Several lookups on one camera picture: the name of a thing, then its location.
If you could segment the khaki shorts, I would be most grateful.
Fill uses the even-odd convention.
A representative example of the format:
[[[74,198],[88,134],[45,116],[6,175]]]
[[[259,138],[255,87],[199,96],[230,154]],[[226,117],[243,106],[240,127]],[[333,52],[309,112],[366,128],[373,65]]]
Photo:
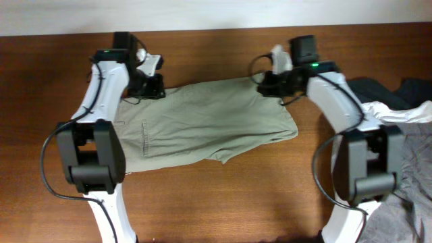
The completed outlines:
[[[279,99],[258,93],[248,78],[170,88],[158,100],[127,99],[119,104],[114,128],[128,173],[204,159],[226,163],[262,144],[298,135]]]

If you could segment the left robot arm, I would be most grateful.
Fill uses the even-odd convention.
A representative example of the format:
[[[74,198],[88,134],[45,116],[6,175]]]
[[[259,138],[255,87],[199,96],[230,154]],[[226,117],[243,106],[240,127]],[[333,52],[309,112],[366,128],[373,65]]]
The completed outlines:
[[[161,55],[144,49],[102,49],[92,57],[90,84],[70,121],[55,133],[63,172],[94,214],[103,242],[137,242],[128,219],[122,182],[126,156],[114,128],[114,118],[125,91],[164,97]]]

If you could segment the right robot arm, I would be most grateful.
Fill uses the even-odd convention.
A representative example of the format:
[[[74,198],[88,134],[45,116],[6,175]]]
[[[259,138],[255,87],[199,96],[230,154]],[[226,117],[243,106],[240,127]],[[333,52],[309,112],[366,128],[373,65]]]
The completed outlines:
[[[369,217],[400,185],[404,136],[362,108],[346,78],[332,61],[275,65],[264,73],[258,92],[265,97],[308,97],[323,113],[335,134],[314,152],[312,171],[321,193],[333,203],[329,221],[318,233],[320,242],[358,242]],[[332,145],[329,195],[319,182],[319,155]]]

